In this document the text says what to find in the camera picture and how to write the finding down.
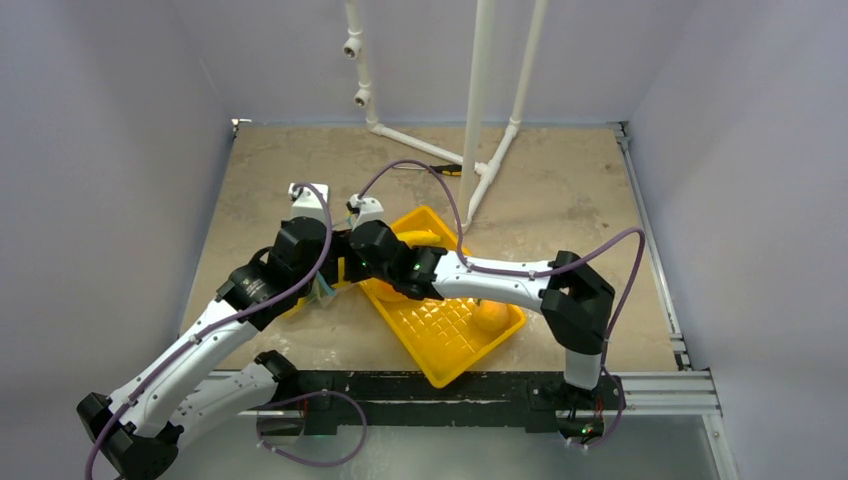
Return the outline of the clear zip top bag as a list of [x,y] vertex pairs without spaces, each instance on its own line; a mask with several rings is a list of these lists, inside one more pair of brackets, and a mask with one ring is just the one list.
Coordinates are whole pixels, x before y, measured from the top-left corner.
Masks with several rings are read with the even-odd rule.
[[344,220],[339,220],[333,224],[334,246],[331,248],[329,259],[334,260],[334,263],[323,267],[316,274],[312,280],[309,293],[299,298],[298,303],[283,314],[284,318],[291,318],[306,310],[312,304],[318,304],[321,307],[328,306],[341,290],[357,281],[362,267],[358,264],[358,258],[345,242],[352,224],[352,214],[348,214]]

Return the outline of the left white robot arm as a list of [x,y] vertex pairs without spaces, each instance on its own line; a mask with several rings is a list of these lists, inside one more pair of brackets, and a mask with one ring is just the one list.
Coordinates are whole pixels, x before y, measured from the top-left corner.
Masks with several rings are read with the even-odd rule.
[[236,268],[192,326],[150,366],[105,395],[92,392],[77,413],[93,442],[86,478],[103,455],[122,479],[157,479],[179,451],[236,413],[297,399],[296,367],[275,350],[260,353],[215,385],[207,376],[228,355],[295,308],[330,263],[333,230],[324,219],[282,222],[275,242]]

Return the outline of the orange yellow mango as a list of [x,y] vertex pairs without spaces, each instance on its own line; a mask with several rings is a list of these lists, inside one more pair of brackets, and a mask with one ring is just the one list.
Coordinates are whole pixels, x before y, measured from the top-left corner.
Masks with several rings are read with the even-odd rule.
[[372,286],[375,296],[382,302],[403,302],[407,297],[402,293],[397,292],[390,284],[375,280]]

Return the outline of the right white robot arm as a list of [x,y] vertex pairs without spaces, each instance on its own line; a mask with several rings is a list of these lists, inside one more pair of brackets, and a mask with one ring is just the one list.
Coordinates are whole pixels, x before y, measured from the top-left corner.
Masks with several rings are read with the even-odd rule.
[[550,261],[525,263],[464,257],[442,247],[411,247],[379,220],[354,228],[349,245],[368,278],[409,299],[490,300],[542,315],[565,351],[564,399],[584,407],[599,396],[615,290],[579,255],[559,251]]

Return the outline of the yellow banana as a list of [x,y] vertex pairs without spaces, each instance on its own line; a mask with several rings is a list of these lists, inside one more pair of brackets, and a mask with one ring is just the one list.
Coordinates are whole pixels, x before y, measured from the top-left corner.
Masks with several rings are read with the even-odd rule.
[[438,246],[442,237],[426,230],[410,230],[398,232],[396,237],[409,247]]

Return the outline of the yellow peach with leaf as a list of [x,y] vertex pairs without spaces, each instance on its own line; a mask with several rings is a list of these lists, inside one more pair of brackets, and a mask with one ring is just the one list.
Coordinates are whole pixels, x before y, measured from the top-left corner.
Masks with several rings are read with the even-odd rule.
[[510,311],[504,303],[476,299],[471,313],[471,322],[484,332],[501,332],[510,323]]

